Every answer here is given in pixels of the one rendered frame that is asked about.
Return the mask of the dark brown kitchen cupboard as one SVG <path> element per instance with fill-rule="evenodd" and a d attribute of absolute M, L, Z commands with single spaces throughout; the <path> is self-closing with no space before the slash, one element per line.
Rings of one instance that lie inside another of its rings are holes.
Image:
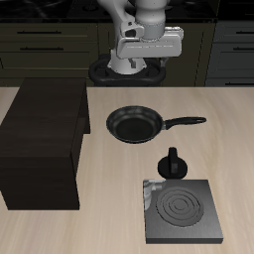
<path fill-rule="evenodd" d="M 166 63 L 162 86 L 203 86 L 215 25 L 179 23 L 182 54 Z M 114 48 L 110 23 L 0 23 L 0 86 L 25 77 L 88 77 L 88 69 Z"/>

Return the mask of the dark grey kitchen cupboard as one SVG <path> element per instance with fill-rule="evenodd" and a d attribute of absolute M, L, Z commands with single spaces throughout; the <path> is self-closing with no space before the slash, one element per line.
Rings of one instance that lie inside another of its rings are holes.
<path fill-rule="evenodd" d="M 254 87 L 254 21 L 216 24 L 205 85 Z"/>

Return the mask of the flat black base plate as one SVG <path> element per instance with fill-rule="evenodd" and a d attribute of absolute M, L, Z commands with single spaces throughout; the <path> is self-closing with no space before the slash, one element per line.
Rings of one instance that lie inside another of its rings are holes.
<path fill-rule="evenodd" d="M 146 67 L 133 74 L 120 74 L 107 65 L 110 54 L 102 54 L 88 71 L 95 86 L 105 87 L 146 87 L 159 86 L 166 77 L 166 69 L 156 59 L 144 58 Z"/>

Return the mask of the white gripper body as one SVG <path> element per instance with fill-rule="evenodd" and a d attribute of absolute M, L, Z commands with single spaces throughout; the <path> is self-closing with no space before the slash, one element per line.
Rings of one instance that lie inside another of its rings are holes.
<path fill-rule="evenodd" d="M 155 40 L 120 37 L 116 55 L 119 59 L 171 58 L 182 53 L 184 30 L 166 27 L 164 35 Z"/>

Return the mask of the round black knob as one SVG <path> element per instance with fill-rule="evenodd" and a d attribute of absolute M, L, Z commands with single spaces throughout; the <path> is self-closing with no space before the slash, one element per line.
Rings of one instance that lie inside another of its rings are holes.
<path fill-rule="evenodd" d="M 166 179 L 183 179 L 188 172 L 187 163 L 178 156 L 175 147 L 170 147 L 168 156 L 161 159 L 158 163 L 159 175 Z"/>

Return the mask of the black frying pan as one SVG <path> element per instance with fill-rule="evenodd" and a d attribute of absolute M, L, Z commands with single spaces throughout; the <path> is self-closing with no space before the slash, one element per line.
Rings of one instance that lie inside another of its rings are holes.
<path fill-rule="evenodd" d="M 106 120 L 109 133 L 116 139 L 129 143 L 141 144 L 154 139 L 162 130 L 169 130 L 177 125 L 204 123 L 204 117 L 179 117 L 164 120 L 155 110 L 138 105 L 118 108 L 111 112 Z"/>

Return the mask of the dark wooden cabinet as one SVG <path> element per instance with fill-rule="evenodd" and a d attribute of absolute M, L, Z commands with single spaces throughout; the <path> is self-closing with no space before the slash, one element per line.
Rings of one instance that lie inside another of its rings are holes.
<path fill-rule="evenodd" d="M 0 124 L 0 191 L 10 210 L 78 210 L 90 132 L 83 78 L 26 78 Z"/>

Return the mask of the black kitchen countertop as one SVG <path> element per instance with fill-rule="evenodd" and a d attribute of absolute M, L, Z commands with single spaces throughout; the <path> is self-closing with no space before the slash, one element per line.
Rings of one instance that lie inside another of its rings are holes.
<path fill-rule="evenodd" d="M 167 23 L 213 23 L 219 0 L 172 0 Z M 97 0 L 0 0 L 0 23 L 112 23 Z"/>

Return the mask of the dark grey stove plate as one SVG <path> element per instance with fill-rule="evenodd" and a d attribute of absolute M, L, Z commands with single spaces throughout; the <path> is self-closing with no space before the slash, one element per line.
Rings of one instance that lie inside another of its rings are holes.
<path fill-rule="evenodd" d="M 147 244 L 221 244 L 208 180 L 144 180 Z"/>

